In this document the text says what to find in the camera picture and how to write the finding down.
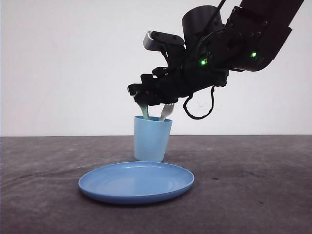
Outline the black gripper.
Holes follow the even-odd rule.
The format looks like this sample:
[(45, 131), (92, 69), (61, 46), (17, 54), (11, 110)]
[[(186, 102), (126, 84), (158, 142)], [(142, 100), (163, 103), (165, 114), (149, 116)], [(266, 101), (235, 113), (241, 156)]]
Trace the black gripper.
[(167, 66), (142, 74), (141, 83), (128, 86), (128, 92), (138, 104), (176, 103), (179, 98), (191, 96), (199, 90), (227, 84), (228, 69), (223, 64), (228, 59), (226, 46), (201, 46), (192, 57), (186, 56), (182, 45), (145, 45), (145, 48), (160, 51)]

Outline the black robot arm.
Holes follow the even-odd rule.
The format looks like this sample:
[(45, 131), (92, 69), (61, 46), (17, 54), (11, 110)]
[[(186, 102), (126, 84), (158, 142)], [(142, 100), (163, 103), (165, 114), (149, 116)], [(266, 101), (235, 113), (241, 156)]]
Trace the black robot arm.
[(244, 0), (226, 23), (218, 8), (196, 7), (182, 18), (182, 37), (151, 31), (143, 45), (159, 51), (167, 66), (141, 75), (128, 91), (147, 105), (176, 103), (210, 86), (225, 86), (229, 71), (259, 71), (267, 67), (291, 33), (290, 23), (300, 0)]

